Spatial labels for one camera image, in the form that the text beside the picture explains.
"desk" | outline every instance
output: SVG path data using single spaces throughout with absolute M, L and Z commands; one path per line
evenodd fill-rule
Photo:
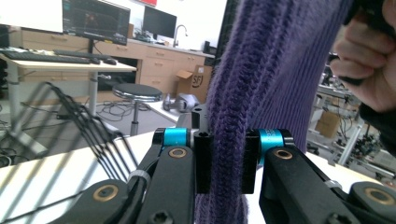
M 144 133 L 127 138 L 138 161 L 141 161 L 151 145 L 153 133 Z M 375 180 L 347 168 L 330 166 L 326 160 L 307 153 L 329 178 L 337 180 L 345 192 L 358 181 Z M 107 179 L 89 148 L 58 154 L 38 161 L 28 161 L 0 169 L 0 222 L 17 217 L 69 196 L 75 195 L 98 181 Z M 255 193 L 247 195 L 249 223 L 264 223 L 259 207 L 262 169 L 256 173 Z M 31 216 L 21 217 L 11 223 L 46 223 L 59 216 L 72 204 L 70 200 L 56 203 Z
M 63 72 L 92 72 L 89 88 L 86 88 L 86 83 L 82 81 L 58 81 L 54 82 L 54 85 L 61 88 L 65 94 L 70 96 L 76 96 L 78 92 L 83 91 L 83 94 L 90 95 L 90 112 L 96 114 L 96 98 L 97 98 L 97 76 L 98 72 L 131 72 L 135 71 L 136 68 L 118 63 L 117 65 L 110 65 L 106 63 L 101 64 L 79 64 L 79 63 L 42 63 L 42 62 L 30 62 L 30 61 L 13 61 L 4 55 L 0 55 L 0 58 L 7 62 L 7 82 L 8 82 L 8 93 L 9 93 L 9 106 L 11 115 L 11 125 L 15 124 L 15 120 L 18 118 L 20 112 L 20 102 L 26 100 L 30 96 L 32 90 L 35 89 L 36 84 L 20 83 L 19 82 L 19 70 L 27 69 L 29 71 L 63 71 Z M 14 131 L 19 131 L 20 127 L 13 127 Z

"finger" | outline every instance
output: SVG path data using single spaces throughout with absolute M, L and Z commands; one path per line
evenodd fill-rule
M 382 14 L 384 15 L 385 21 L 396 29 L 396 1 L 386 0 L 382 5 Z
M 372 68 L 380 68 L 387 63 L 387 58 L 381 53 L 346 39 L 337 42 L 334 49 L 340 58 L 345 58 Z
M 332 73 L 337 77 L 363 79 L 374 73 L 374 68 L 350 60 L 332 60 L 330 68 L 332 69 Z
M 345 38 L 381 54 L 389 54 L 395 48 L 395 42 L 391 37 L 359 21 L 350 23 L 345 31 Z

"purple sweater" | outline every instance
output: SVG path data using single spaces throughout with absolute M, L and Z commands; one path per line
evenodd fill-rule
M 305 152 L 320 75 L 351 0 L 241 0 L 207 96 L 215 136 L 210 194 L 196 222 L 247 223 L 240 195 L 247 128 L 288 129 Z

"wall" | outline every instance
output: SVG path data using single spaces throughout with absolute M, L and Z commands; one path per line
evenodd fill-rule
M 143 21 L 144 4 L 135 0 L 107 0 L 114 4 L 131 9 L 131 19 L 135 27 L 140 28 Z M 187 27 L 178 30 L 177 39 L 182 49 L 203 49 L 205 41 L 210 46 L 218 45 L 219 31 L 227 0 L 157 0 L 155 8 L 177 16 L 177 26 Z M 173 43 L 173 39 L 164 36 L 158 38 Z

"floor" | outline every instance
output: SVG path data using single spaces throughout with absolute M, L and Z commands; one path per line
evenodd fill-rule
M 0 138 L 0 167 L 9 165 L 9 158 L 12 159 L 12 164 L 17 164 L 90 145 L 85 138 L 82 138 L 81 131 L 74 121 L 64 117 L 62 117 L 63 119 L 59 118 L 59 115 L 64 115 L 60 105 L 22 104 L 22 108 L 23 115 L 20 115 L 19 122 L 23 132 L 48 150 L 43 153 L 42 150 L 37 149 L 41 147 L 37 147 L 33 141 L 25 144 L 29 147 L 23 146 L 7 134 L 10 127 L 10 115 L 6 95 L 0 100 L 0 133 L 2 135 Z M 124 136 L 130 135 L 131 121 L 134 117 L 134 107 L 131 102 L 121 99 L 103 101 L 97 104 L 96 111 L 97 116 L 111 132 L 119 131 Z M 138 121 L 138 134 L 176 125 L 173 121 L 151 110 L 149 105 L 139 106 Z M 85 126 L 85 131 L 91 131 L 93 127 L 95 126 Z M 101 143 L 103 139 L 100 137 L 104 136 L 103 130 L 92 132 L 98 138 L 95 138 L 94 141 Z

